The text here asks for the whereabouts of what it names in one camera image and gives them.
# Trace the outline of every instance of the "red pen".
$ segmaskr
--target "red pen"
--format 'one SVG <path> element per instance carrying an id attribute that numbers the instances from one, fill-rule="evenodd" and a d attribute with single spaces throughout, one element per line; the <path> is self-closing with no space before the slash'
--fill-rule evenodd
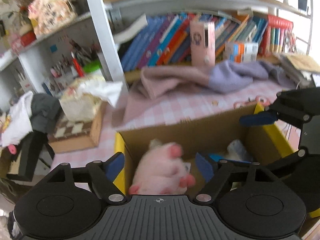
<path id="1" fill-rule="evenodd" d="M 82 67 L 80 66 L 80 64 L 78 63 L 75 54 L 73 52 L 71 52 L 71 56 L 72 56 L 72 62 L 73 65 L 75 65 L 75 69 L 78 72 L 79 77 L 84 77 L 84 71 L 82 69 Z"/>

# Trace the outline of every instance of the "white shelf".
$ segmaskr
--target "white shelf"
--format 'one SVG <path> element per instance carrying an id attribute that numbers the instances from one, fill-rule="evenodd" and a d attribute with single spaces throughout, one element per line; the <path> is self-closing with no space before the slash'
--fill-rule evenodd
<path id="1" fill-rule="evenodd" d="M 33 43 L 31 43 L 30 45 L 26 46 L 24 49 L 22 49 L 22 51 L 20 52 L 23 53 L 25 51 L 27 51 L 28 49 L 32 48 L 33 46 L 37 45 L 38 43 L 44 41 L 44 40 L 47 40 L 48 38 L 50 38 L 51 36 L 55 35 L 56 33 L 76 24 L 76 23 L 79 23 L 79 22 L 82 22 L 86 19 L 89 19 L 91 18 L 91 12 L 87 12 L 87 13 L 84 13 L 80 16 L 78 16 L 76 19 L 74 19 L 73 21 L 71 21 L 70 23 L 66 24 L 66 25 L 63 25 L 61 26 L 60 28 L 54 30 L 53 32 L 49 33 L 49 34 L 45 34 L 45 35 L 41 35 L 39 38 L 37 38 Z"/>
<path id="2" fill-rule="evenodd" d="M 161 14 L 188 9 L 237 10 L 251 7 L 279 8 L 305 18 L 306 12 L 276 0 L 104 0 L 105 9 L 120 9 L 123 18 L 132 19 L 141 13 Z"/>
<path id="3" fill-rule="evenodd" d="M 0 72 L 3 71 L 7 66 L 9 66 L 16 59 L 18 59 L 18 56 L 14 54 L 11 49 L 6 51 L 4 56 L 0 58 Z"/>

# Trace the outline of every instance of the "pink plush toy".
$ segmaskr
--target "pink plush toy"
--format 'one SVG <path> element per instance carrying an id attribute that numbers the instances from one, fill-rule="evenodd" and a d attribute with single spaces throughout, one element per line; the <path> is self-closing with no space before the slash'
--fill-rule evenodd
<path id="1" fill-rule="evenodd" d="M 195 178 L 188 174 L 180 158 L 182 148 L 176 143 L 160 145 L 141 158 L 129 194 L 180 195 L 194 186 Z"/>

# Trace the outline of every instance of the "pink checkered tablecloth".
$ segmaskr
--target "pink checkered tablecloth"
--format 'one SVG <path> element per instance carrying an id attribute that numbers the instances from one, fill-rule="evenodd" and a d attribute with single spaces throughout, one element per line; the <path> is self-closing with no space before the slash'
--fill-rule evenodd
<path id="1" fill-rule="evenodd" d="M 245 105 L 248 101 L 269 104 L 276 99 L 276 93 L 283 90 L 271 80 L 255 81 L 245 89 L 227 95 L 211 91 L 202 94 L 173 92 L 169 98 L 146 110 L 138 118 L 119 127 L 111 125 L 111 111 L 107 109 L 103 119 L 99 146 L 94 149 L 56 154 L 52 169 L 60 163 L 70 163 L 71 167 L 84 167 L 94 160 L 105 161 L 114 154 L 115 133 L 159 124 L 175 124 L 183 119 L 197 119 Z M 300 131 L 278 121 L 279 128 L 293 146 L 298 147 Z"/>

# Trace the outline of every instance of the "purple book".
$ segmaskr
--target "purple book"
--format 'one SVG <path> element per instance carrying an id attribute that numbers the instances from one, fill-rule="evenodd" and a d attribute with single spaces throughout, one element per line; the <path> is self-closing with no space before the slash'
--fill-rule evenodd
<path id="1" fill-rule="evenodd" d="M 166 20 L 163 22 L 162 26 L 156 33 L 154 39 L 150 42 L 149 46 L 147 47 L 146 51 L 144 52 L 140 62 L 137 65 L 137 69 L 141 69 L 142 67 L 146 66 L 149 59 L 152 57 L 152 55 L 156 52 L 156 49 L 160 43 L 160 39 L 166 29 L 169 27 L 170 23 L 174 19 L 175 15 L 167 15 Z"/>

